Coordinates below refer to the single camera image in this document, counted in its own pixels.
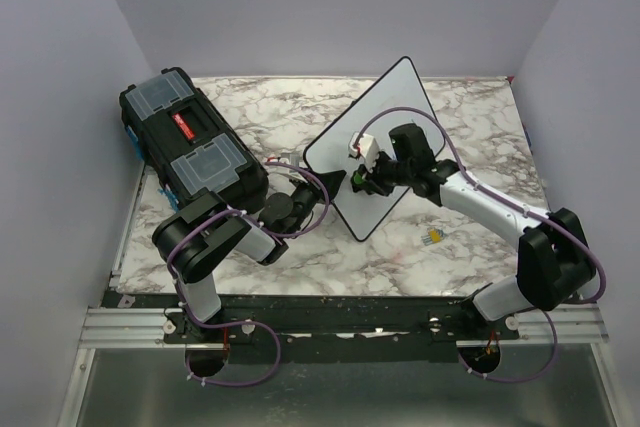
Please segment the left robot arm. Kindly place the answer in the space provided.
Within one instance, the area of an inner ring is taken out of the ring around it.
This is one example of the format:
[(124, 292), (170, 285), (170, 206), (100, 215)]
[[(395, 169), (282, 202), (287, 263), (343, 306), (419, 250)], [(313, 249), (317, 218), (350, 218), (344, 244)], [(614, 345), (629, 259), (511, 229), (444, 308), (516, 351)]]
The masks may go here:
[(222, 303), (214, 269), (234, 251), (261, 265), (274, 263), (286, 252), (288, 239), (322, 223), (317, 219), (302, 226), (317, 204), (328, 211), (346, 177), (344, 170), (322, 174), (299, 167), (294, 170), (303, 177), (294, 182), (294, 192), (269, 196), (256, 219), (207, 192), (154, 231), (152, 242), (167, 263), (176, 293), (190, 314), (187, 329), (197, 340), (209, 342), (221, 332), (218, 312)]

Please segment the green black whiteboard eraser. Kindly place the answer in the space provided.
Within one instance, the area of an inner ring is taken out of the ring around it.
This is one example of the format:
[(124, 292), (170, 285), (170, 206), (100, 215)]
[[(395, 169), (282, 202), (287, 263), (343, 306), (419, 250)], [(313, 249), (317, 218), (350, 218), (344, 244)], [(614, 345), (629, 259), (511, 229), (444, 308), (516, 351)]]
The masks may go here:
[(366, 178), (360, 171), (355, 171), (350, 179), (351, 187), (354, 193), (363, 192), (366, 190)]

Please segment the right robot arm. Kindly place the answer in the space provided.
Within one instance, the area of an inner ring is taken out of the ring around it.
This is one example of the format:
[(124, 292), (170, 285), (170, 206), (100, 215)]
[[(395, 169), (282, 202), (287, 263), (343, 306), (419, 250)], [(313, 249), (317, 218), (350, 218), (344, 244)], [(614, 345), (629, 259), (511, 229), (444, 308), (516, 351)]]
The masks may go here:
[(478, 222), (517, 251), (515, 274), (476, 291), (461, 312), (460, 326), (467, 336), (483, 338), (498, 319), (516, 312), (551, 311), (596, 276), (575, 213), (530, 209), (480, 184), (457, 162), (437, 160), (415, 124), (392, 129), (389, 138), (393, 153), (378, 154), (362, 183), (367, 193), (388, 196), (397, 187), (407, 187)]

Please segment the white whiteboard black frame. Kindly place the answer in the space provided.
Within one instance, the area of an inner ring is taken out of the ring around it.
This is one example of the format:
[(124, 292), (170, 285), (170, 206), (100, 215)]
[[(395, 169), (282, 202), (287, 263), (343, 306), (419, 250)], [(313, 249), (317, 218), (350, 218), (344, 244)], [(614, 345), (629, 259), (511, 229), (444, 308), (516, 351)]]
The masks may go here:
[(423, 130), (438, 155), (445, 147), (444, 137), (425, 114), (435, 115), (413, 61), (404, 56), (305, 148), (303, 159), (313, 172), (346, 173), (333, 206), (355, 240), (367, 240), (409, 189), (396, 187), (388, 196), (355, 192), (353, 174), (372, 169), (380, 153), (393, 158), (389, 133), (408, 123)]

